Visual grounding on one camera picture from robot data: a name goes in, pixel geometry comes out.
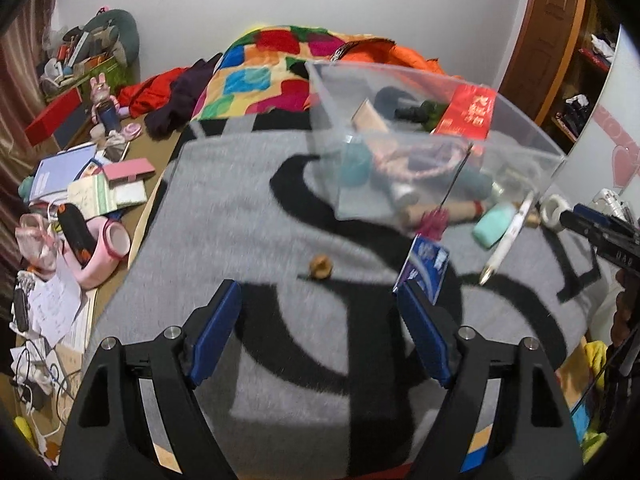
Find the person's hand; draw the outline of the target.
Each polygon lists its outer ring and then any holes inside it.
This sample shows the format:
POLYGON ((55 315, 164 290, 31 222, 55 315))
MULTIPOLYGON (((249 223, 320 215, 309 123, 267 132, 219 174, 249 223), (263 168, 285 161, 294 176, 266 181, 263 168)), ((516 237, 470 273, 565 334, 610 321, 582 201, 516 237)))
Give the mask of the person's hand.
POLYGON ((631 332, 629 322, 639 291, 639 278, 620 269, 616 272, 615 279, 623 287, 623 290, 616 296, 616 312, 611 328, 612 344, 614 347, 619 347, 631 332))

